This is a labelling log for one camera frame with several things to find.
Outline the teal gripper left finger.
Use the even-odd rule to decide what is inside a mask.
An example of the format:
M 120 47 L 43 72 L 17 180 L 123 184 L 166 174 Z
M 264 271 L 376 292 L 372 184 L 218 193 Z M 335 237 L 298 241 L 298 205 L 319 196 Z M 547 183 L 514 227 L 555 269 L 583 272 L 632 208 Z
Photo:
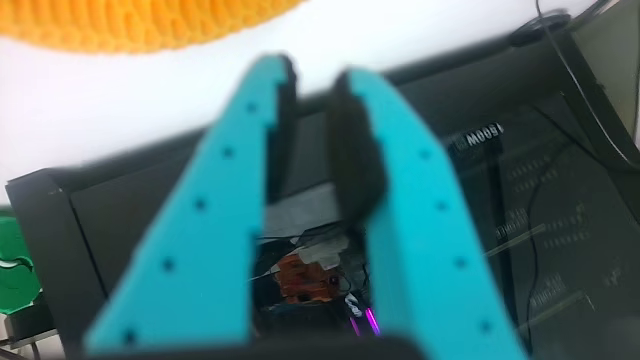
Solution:
M 259 58 L 201 138 L 84 338 L 89 353 L 242 344 L 254 256 L 295 134 L 296 76 Z

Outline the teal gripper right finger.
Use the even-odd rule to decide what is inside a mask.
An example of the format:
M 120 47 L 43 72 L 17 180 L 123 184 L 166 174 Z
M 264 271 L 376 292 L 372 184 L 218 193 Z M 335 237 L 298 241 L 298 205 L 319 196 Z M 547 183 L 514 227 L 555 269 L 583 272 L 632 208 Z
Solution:
M 431 359 L 522 359 L 446 149 L 382 76 L 352 68 L 326 110 L 341 218 L 365 230 L 382 334 Z

